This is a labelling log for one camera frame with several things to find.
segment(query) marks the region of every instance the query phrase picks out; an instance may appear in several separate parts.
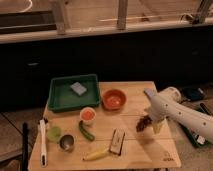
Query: wooden table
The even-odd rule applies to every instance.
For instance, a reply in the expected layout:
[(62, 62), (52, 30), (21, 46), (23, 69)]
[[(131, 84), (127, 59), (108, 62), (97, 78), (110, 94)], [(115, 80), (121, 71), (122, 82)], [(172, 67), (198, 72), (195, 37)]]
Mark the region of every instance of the wooden table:
[[(60, 126), (63, 134), (72, 134), (75, 148), (72, 153), (64, 152), (58, 144), (48, 142), (48, 166), (40, 166), (40, 133), (36, 139), (29, 161), (29, 170), (100, 170), (100, 169), (139, 169), (180, 167), (180, 159), (172, 139), (167, 121), (159, 134), (152, 127), (137, 133), (139, 118), (146, 115), (150, 103), (143, 93), (144, 88), (155, 89), (153, 82), (101, 82), (101, 95), (112, 88), (121, 89), (127, 102), (120, 111), (106, 111), (102, 105), (95, 108), (95, 123), (88, 128), (96, 137), (94, 142), (85, 139), (78, 129), (79, 111), (54, 114), (47, 108), (44, 111), (50, 125)], [(126, 136), (122, 155), (109, 155), (103, 159), (85, 162), (83, 156), (99, 148), (108, 147), (115, 128), (124, 129)]]

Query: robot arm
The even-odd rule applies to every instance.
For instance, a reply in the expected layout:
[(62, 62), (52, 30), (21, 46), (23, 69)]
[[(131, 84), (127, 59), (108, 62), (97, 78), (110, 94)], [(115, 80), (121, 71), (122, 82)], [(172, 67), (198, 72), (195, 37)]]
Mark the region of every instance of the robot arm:
[(181, 95), (176, 88), (169, 87), (160, 93), (145, 89), (145, 93), (151, 102), (152, 121), (160, 122), (169, 116), (213, 143), (213, 117), (179, 104)]

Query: small metal cup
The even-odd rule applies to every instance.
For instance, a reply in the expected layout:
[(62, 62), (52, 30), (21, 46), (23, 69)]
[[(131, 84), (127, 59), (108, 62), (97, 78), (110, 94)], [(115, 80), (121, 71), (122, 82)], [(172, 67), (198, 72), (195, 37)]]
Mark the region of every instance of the small metal cup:
[(74, 149), (74, 137), (72, 135), (64, 135), (59, 141), (61, 149), (71, 152)]

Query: glass pane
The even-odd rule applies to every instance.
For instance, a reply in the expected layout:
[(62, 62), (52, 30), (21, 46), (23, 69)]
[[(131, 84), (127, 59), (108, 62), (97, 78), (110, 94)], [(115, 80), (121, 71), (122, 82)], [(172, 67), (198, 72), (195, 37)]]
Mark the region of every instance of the glass pane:
[(71, 29), (116, 26), (118, 0), (72, 0), (66, 10)]
[(0, 34), (55, 28), (49, 0), (0, 0)]
[(129, 0), (127, 23), (175, 21), (196, 14), (201, 0)]
[(208, 16), (209, 18), (213, 17), (213, 4), (210, 6), (209, 11), (208, 11)]
[(0, 14), (51, 10), (49, 0), (0, 0)]

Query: green tray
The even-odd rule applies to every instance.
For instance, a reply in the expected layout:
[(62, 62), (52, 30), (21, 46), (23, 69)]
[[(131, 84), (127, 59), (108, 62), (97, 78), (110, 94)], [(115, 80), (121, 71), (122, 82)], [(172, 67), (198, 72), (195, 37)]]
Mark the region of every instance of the green tray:
[[(79, 96), (70, 85), (79, 82), (87, 91)], [(53, 78), (50, 84), (48, 109), (53, 112), (78, 110), (100, 104), (100, 90), (95, 74)]]

